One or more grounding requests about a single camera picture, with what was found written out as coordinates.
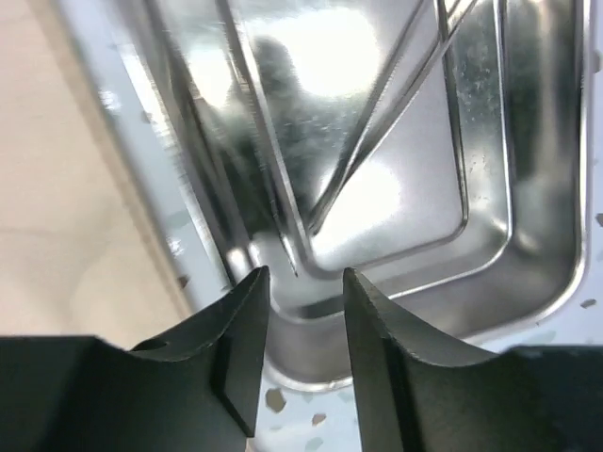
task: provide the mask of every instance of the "metal tray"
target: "metal tray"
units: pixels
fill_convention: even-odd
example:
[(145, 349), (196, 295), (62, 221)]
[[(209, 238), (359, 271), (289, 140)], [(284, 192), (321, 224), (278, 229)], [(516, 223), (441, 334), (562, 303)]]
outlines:
[[(550, 315), (577, 288), (588, 0), (423, 2), (353, 165), (359, 118), (418, 3), (102, 3), (223, 282), (270, 268), (266, 360), (282, 384), (350, 382), (348, 266), (474, 343)], [(430, 43), (448, 38), (408, 90)]]

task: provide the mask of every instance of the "beige surface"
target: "beige surface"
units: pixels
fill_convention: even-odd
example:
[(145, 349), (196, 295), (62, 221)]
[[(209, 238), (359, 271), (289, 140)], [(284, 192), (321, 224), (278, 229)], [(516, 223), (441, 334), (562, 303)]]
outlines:
[(187, 308), (63, 33), (0, 0), (0, 334), (130, 347)]

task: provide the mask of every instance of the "stainless steel tray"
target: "stainless steel tray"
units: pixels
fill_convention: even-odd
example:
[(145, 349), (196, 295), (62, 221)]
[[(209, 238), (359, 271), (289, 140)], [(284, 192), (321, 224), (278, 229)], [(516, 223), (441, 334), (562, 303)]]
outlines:
[[(104, 3), (216, 267), (227, 283), (270, 268), (266, 359), (282, 384), (350, 382), (347, 266), (474, 342), (551, 314), (578, 286), (588, 0), (424, 2), (353, 162), (359, 118), (418, 3)], [(408, 90), (433, 40), (450, 37)], [(335, 201), (317, 215), (330, 184)]]

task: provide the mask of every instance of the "reflective metal surface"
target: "reflective metal surface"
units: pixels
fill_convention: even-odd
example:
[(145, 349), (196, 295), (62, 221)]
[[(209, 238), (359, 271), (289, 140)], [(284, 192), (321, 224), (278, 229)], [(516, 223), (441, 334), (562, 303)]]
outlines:
[(270, 267), (266, 356), (280, 382), (350, 381), (347, 266), (474, 342), (577, 287), (588, 0), (106, 3), (215, 262), (231, 283)]

